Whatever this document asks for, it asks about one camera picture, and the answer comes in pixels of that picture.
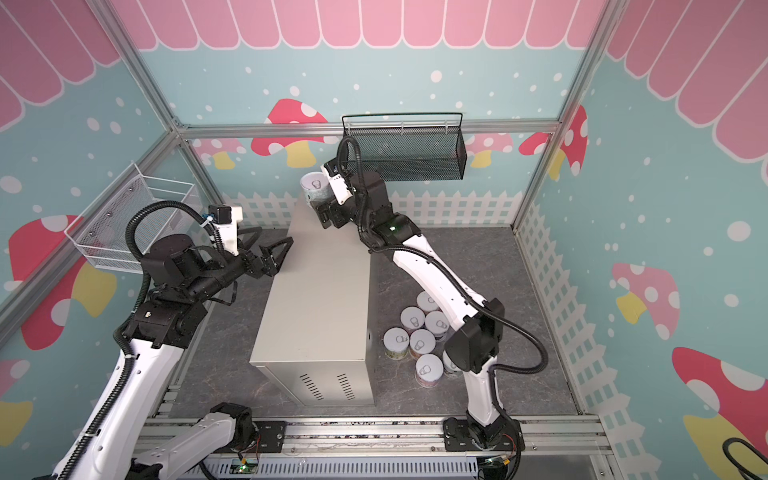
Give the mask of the yellow label food can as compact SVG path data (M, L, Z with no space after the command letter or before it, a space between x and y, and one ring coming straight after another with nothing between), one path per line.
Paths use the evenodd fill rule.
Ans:
M435 300L426 291L422 291L417 295L416 303L417 306L425 313L430 313L440 309Z

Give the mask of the teal brown label can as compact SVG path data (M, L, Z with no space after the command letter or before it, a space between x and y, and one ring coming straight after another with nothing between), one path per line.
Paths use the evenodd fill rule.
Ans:
M433 334L437 342L443 341L451 329L447 316L440 310L427 313L424 326Z

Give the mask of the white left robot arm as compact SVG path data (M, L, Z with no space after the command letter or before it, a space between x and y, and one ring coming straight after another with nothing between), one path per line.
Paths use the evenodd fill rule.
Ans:
M209 244L172 234L142 250L137 230L161 210L187 214L207 233ZM222 402L162 446L134 453L156 400L208 314L207 303L221 303L220 292L235 290L243 276L275 276L293 245L285 237L261 246L261 228L240 230L239 221L226 205L213 205L202 215L173 200L152 203L128 221L125 242L141 267L142 285L132 311L113 333L120 357L108 384L51 478L177 479L219 449L243 456L258 445L251 409Z

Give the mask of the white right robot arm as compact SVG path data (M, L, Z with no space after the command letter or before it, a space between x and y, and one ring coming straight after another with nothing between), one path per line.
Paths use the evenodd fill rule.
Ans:
M435 253L420 228L394 210L384 180L378 173L365 170L355 138L342 138L335 157L323 165L322 173L333 192L331 199L316 208L322 226L354 225L370 253L391 255L393 263L408 273L446 315L453 331L446 343L448 356L462 372L468 394L470 440L484 450L508 440L513 452L521 453L525 448L521 427L503 407L497 374L542 372L549 363L543 342L505 319L499 300L485 299L460 280ZM499 363L504 329L516 332L537 350L536 364Z

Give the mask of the teal label food can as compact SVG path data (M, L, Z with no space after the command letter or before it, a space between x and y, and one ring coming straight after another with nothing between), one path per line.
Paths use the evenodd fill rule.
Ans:
M310 172L300 179L307 204L314 208L334 198L328 178L322 172Z

